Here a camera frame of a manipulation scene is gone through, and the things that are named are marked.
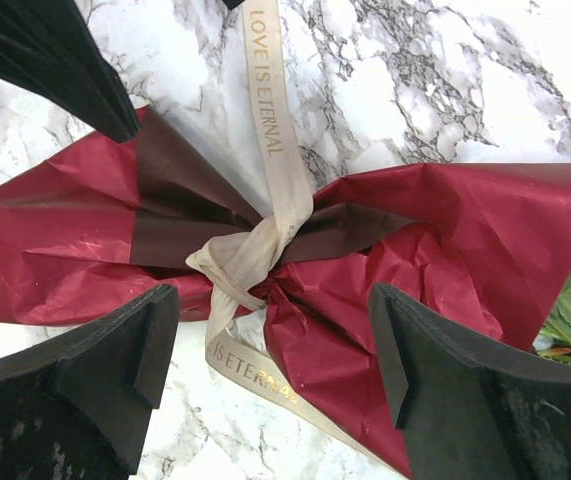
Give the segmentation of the beige printed ribbon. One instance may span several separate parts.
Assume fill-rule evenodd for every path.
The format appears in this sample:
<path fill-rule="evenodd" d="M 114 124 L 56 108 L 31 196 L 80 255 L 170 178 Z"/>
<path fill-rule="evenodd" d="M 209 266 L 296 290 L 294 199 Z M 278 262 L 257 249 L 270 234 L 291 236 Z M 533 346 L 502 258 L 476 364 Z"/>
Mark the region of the beige printed ribbon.
<path fill-rule="evenodd" d="M 270 357 L 233 339 L 226 330 L 238 307 L 250 311 L 264 307 L 250 289 L 266 279 L 313 211 L 313 190 L 287 101 L 278 4 L 245 1 L 240 8 L 251 111 L 273 213 L 249 233 L 210 239 L 186 260 L 213 284 L 205 359 L 237 385 L 371 457 L 371 451 L 298 395 Z"/>

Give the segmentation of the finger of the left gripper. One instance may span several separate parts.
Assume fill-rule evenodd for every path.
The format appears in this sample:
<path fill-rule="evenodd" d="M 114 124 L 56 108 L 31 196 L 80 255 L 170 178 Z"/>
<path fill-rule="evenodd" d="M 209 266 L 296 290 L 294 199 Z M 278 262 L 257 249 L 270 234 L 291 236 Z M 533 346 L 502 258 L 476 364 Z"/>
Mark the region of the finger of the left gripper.
<path fill-rule="evenodd" d="M 140 122 L 73 1 L 0 0 L 0 79 L 51 100 L 116 142 Z"/>

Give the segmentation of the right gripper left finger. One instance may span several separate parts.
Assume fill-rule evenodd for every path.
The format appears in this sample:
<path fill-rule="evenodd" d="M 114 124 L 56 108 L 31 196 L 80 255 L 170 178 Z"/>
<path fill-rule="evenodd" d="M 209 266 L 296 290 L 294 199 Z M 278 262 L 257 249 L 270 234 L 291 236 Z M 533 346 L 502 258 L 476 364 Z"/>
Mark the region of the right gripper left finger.
<path fill-rule="evenodd" d="M 0 479 L 127 479 L 160 406 L 179 320 L 169 285 L 0 358 Z"/>

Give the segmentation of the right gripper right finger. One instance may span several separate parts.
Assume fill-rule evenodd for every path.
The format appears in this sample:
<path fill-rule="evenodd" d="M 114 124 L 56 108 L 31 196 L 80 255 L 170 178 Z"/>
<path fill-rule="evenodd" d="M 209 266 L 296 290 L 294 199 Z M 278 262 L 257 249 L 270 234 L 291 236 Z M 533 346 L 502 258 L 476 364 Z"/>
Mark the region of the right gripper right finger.
<path fill-rule="evenodd" d="M 415 479 L 571 479 L 571 366 L 481 335 L 402 291 L 369 312 Z"/>

